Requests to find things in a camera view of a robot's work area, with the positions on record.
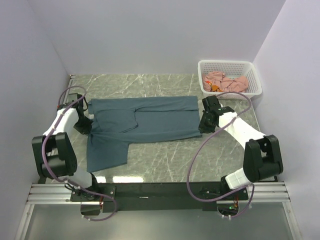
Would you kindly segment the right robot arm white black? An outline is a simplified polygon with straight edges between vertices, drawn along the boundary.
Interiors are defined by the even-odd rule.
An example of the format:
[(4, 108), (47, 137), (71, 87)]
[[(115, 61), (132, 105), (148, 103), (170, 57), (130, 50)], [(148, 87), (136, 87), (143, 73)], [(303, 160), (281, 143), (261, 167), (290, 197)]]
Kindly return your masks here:
[(220, 180), (219, 193), (230, 200), (237, 189), (277, 176), (284, 170), (280, 143), (275, 135), (266, 135), (246, 123), (230, 107), (205, 107), (199, 123), (201, 133), (215, 133), (216, 128), (230, 134), (244, 149), (243, 165)]

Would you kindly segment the teal blue t shirt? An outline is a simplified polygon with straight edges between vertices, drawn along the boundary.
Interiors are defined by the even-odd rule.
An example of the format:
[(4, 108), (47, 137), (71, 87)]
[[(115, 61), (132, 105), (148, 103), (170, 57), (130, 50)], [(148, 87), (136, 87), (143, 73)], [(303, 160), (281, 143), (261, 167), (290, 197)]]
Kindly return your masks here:
[(169, 142), (202, 136), (196, 96), (91, 99), (87, 138), (89, 173), (125, 165), (130, 144)]

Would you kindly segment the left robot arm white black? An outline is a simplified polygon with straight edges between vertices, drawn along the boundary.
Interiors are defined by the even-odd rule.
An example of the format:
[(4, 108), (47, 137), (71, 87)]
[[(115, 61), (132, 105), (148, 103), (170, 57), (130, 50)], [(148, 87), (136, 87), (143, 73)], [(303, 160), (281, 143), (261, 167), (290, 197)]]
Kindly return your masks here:
[(31, 141), (36, 170), (41, 180), (51, 179), (65, 183), (73, 191), (82, 192), (88, 201), (94, 201), (100, 195), (100, 188), (92, 173), (78, 167), (69, 138), (72, 129), (88, 135), (92, 129), (92, 121), (85, 116), (84, 107), (79, 103), (71, 108), (67, 108), (65, 104), (59, 105), (50, 128)]

